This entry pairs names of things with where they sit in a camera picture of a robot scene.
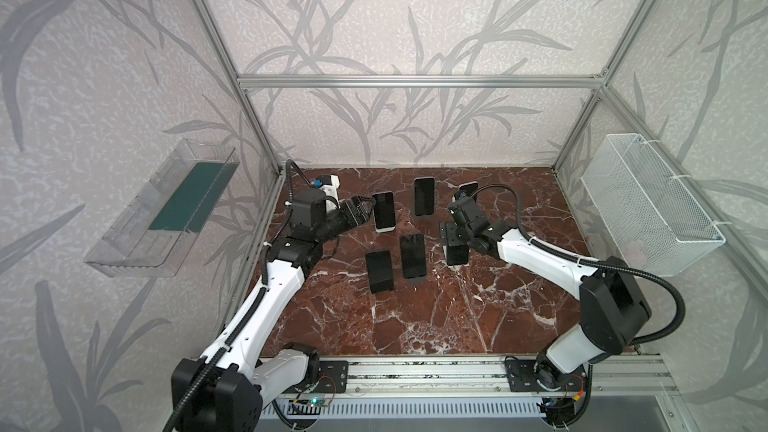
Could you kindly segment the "black phone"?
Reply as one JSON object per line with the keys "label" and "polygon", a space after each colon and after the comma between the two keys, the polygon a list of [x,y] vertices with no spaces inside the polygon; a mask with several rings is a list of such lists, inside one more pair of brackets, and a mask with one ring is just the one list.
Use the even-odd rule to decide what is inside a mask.
{"label": "black phone", "polygon": [[462,266],[469,263],[469,247],[467,245],[445,246],[445,261],[448,266]]}
{"label": "black phone", "polygon": [[403,235],[399,240],[401,268],[406,280],[422,280],[427,276],[423,234]]}

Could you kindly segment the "silver phone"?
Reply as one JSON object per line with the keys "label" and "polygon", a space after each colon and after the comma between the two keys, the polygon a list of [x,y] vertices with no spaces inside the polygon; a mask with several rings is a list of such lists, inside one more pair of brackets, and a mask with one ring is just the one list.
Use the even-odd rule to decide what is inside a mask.
{"label": "silver phone", "polygon": [[464,183],[459,186],[457,192],[454,194],[454,197],[456,199],[460,199],[462,197],[469,197],[475,191],[477,191],[478,188],[479,188],[479,184],[476,181]]}

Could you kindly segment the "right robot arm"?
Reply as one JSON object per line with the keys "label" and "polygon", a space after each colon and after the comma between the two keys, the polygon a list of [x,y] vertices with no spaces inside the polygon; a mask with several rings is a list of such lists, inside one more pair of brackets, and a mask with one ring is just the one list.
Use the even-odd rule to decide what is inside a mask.
{"label": "right robot arm", "polygon": [[599,266],[535,239],[520,226],[503,220],[492,223],[469,197],[452,202],[448,210],[453,222],[441,227],[448,243],[520,266],[579,302],[578,324],[537,356],[533,370],[543,388],[557,390],[587,362],[622,353],[651,318],[636,277],[617,270],[619,261]]}

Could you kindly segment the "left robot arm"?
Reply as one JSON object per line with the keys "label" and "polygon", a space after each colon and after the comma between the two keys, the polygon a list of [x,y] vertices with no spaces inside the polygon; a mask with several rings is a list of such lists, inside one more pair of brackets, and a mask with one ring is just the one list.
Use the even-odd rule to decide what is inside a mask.
{"label": "left robot arm", "polygon": [[167,431],[252,431],[285,390],[318,379],[316,350],[291,345],[268,360],[261,352],[278,319],[323,257],[325,243],[368,222],[371,197],[338,200],[310,188],[291,197],[283,226],[264,246],[261,281],[232,321],[195,360],[171,375]]}

